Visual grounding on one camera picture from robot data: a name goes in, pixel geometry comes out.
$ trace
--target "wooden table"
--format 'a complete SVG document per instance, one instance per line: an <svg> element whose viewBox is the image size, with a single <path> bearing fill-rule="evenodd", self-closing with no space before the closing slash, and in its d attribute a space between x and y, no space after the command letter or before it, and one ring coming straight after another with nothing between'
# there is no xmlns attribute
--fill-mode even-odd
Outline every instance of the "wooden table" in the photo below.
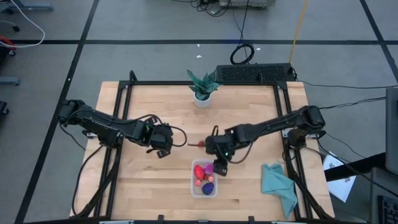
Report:
<svg viewBox="0 0 398 224"><path fill-rule="evenodd" d="M117 87L118 82L102 84L97 110L112 114ZM293 110L307 105L302 83L288 83L288 87ZM130 103L128 119L156 114L163 122L185 130L190 143L204 140L216 124L222 134L224 129L237 124L260 123L277 117L271 86L222 86L214 93L210 107L201 109L195 106L193 93L187 86L139 85L133 87ZM174 131L173 139L179 144L183 134ZM315 140L307 140L307 144L318 149ZM89 140L85 159L96 148L98 140ZM242 164L229 164L228 175L218 176L218 195L213 199L191 196L190 175L194 159L213 160L215 156L206 155L204 149L184 146L173 147L171 155L159 159L154 152L146 154L146 150L126 140L123 143L112 219L156 220L158 215L164 215L166 220L248 220L248 216L254 215L257 221L285 220L280 198L261 194L262 165L278 162L284 166L280 132L259 138ZM77 211L98 188L104 152L103 149L95 155L81 175L75 200ZM245 153L245 149L237 151L233 159L238 160ZM334 216L320 156L302 149L302 161L309 191ZM304 217L302 194L296 189ZM105 193L101 214L105 213L107 198ZM293 213L289 220L294 220Z"/></svg>

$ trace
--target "plastic bin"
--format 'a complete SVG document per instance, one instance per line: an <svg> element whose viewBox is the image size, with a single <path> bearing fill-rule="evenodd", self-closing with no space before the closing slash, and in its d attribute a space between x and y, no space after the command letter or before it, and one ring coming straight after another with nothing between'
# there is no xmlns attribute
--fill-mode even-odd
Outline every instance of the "plastic bin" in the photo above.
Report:
<svg viewBox="0 0 398 224"><path fill-rule="evenodd" d="M201 187L202 187L204 184L209 183L207 180L204 180L204 181L202 182L202 184L201 184L200 187L197 187L197 186L195 185L195 180L196 180L197 178L195 177L195 174L193 173L193 168L194 168L196 165L203 166L203 165L209 164L209 163L213 163L213 161L208 160L208 159L195 159L195 160L192 162L192 167L191 167L191 194L192 194L192 196L195 197L195 198L214 198L214 197L217 196L217 191L218 191L218 179L217 179L217 174L213 174L213 176L214 176L214 181L213 181L213 183L214 183L214 190L212 191L211 194L205 195L205 194L201 191Z"/></svg>

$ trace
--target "floor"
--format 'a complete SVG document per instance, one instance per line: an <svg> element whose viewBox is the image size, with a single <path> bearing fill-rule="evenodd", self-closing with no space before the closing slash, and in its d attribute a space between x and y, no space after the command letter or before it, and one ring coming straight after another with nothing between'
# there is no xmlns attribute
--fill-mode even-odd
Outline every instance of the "floor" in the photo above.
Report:
<svg viewBox="0 0 398 224"><path fill-rule="evenodd" d="M0 100L7 101L11 111L0 128L0 223L16 220L37 159L47 149L37 186L29 188L34 194L25 207L24 221L69 215L83 151L57 127L45 141L49 128L55 127L52 118L60 96L94 106L101 82L125 80L131 69L139 80L188 80L186 69L204 75L217 65L229 64L239 39L232 10L213 18L187 3L166 0L42 1L52 3L54 10L26 14L46 31L46 41L19 49L0 71L22 80L18 87L0 86ZM257 49L252 63L289 61L288 40L294 38L303 3L277 0L266 11L248 11L244 36ZM392 58L398 59L397 7L396 0L309 0L292 62L298 78L326 85L395 85L398 71ZM244 10L235 9L235 14L241 24ZM15 34L0 24L0 34L18 43L41 38L40 31L19 13L2 13L0 19L20 26ZM317 106L385 95L383 89L305 87L310 104ZM383 152L384 107L385 102L378 101L326 110L325 130L363 156ZM71 128L71 133L84 144L79 128ZM329 137L322 144L345 159L360 159ZM357 178L345 204L333 198L336 215L367 220L368 198L369 184Z"/></svg>

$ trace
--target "teal cloth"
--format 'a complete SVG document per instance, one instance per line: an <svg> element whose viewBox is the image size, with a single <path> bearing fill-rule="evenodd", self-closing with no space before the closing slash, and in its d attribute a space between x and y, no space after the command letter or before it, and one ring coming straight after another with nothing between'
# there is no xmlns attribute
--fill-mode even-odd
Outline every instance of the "teal cloth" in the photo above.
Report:
<svg viewBox="0 0 398 224"><path fill-rule="evenodd" d="M261 192L280 196L285 218L288 219L297 204L297 197L294 194L294 181L284 175L280 164L262 165Z"/></svg>

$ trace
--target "green plant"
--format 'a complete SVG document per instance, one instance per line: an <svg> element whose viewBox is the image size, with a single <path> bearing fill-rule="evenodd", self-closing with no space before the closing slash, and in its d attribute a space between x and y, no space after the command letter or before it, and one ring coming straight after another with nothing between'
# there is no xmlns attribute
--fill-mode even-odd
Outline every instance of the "green plant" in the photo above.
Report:
<svg viewBox="0 0 398 224"><path fill-rule="evenodd" d="M200 80L200 78L196 77L191 71L187 70L187 72L188 76L193 81L193 86L189 86L189 88L200 101L207 100L210 97L210 93L216 91L220 86L220 84L215 82L216 71L212 72L210 75L206 73L203 80Z"/></svg>

